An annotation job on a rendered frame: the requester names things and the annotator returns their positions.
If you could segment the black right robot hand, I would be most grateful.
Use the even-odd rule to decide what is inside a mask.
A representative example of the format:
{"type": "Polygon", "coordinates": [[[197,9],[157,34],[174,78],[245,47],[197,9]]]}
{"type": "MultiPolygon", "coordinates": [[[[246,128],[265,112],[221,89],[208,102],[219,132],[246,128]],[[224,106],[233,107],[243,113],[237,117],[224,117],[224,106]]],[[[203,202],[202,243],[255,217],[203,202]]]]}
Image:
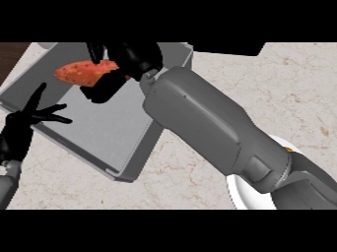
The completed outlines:
{"type": "Polygon", "coordinates": [[[105,103],[134,78],[138,82],[145,74],[154,76],[163,69],[163,55],[156,42],[88,42],[88,49],[95,63],[104,56],[117,63],[119,69],[104,74],[94,87],[80,90],[94,103],[105,103]]]}

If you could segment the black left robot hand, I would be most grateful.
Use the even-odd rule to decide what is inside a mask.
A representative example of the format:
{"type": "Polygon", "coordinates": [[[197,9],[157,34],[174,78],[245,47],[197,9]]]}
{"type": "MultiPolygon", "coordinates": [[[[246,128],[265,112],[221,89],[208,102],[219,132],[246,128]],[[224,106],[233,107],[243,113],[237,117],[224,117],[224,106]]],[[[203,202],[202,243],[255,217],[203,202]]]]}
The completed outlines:
{"type": "Polygon", "coordinates": [[[0,133],[0,165],[8,161],[25,159],[33,142],[34,125],[45,121],[73,123],[71,119],[55,114],[67,107],[67,104],[39,109],[45,89],[46,83],[42,83],[24,109],[6,116],[6,125],[0,133]]]}

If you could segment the orange sweet potato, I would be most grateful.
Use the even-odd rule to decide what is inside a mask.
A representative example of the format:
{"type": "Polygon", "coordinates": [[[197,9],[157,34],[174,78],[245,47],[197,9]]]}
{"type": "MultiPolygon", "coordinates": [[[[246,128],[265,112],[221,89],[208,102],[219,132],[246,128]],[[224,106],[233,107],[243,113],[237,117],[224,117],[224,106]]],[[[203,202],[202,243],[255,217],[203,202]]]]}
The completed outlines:
{"type": "Polygon", "coordinates": [[[119,64],[105,59],[100,64],[92,60],[76,61],[55,70],[55,77],[65,83],[92,88],[105,74],[119,69],[119,64]]]}

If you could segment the grey open box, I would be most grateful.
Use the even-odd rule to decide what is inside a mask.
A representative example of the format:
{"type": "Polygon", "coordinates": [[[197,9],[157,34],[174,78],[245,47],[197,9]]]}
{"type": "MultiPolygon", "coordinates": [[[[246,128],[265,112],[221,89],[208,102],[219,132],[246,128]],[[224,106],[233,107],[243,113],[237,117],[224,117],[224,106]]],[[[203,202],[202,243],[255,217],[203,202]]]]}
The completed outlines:
{"type": "Polygon", "coordinates": [[[100,172],[120,182],[134,182],[144,169],[163,127],[142,109],[145,95],[139,82],[128,81],[104,104],[94,103],[80,88],[61,82],[55,70],[91,58],[83,42],[60,42],[0,93],[0,108],[12,113],[25,107],[46,86],[40,107],[65,104],[58,114],[70,124],[45,122],[34,127],[100,172]]]}

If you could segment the white plate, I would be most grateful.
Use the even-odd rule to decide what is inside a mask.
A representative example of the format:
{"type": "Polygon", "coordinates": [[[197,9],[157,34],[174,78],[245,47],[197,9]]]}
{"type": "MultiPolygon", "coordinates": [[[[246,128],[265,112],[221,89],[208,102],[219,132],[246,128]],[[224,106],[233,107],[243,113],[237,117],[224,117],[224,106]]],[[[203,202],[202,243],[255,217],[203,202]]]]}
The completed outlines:
{"type": "MultiPolygon", "coordinates": [[[[295,146],[292,142],[289,142],[286,139],[283,139],[279,136],[270,135],[271,139],[280,144],[280,146],[286,149],[288,153],[299,153],[302,154],[302,151],[295,146]]],[[[256,163],[264,162],[259,160],[258,156],[252,156],[251,160],[246,162],[248,166],[252,164],[252,168],[256,163]]],[[[292,158],[289,154],[289,161],[288,161],[288,167],[283,170],[283,180],[288,179],[289,173],[292,170],[292,158]]],[[[273,194],[261,194],[261,192],[255,189],[252,181],[252,185],[249,183],[249,180],[245,179],[245,177],[239,174],[228,175],[225,177],[227,180],[227,188],[228,188],[228,194],[230,198],[234,204],[236,210],[276,210],[277,206],[273,200],[273,194]]]]}

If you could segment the black appliance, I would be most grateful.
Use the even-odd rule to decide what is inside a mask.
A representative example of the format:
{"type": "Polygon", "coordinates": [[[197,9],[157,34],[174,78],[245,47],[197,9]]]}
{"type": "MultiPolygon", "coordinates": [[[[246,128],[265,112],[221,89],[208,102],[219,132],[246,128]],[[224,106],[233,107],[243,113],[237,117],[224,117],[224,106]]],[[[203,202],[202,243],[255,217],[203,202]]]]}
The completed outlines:
{"type": "Polygon", "coordinates": [[[258,56],[264,46],[265,42],[197,42],[194,49],[206,53],[258,56]]]}

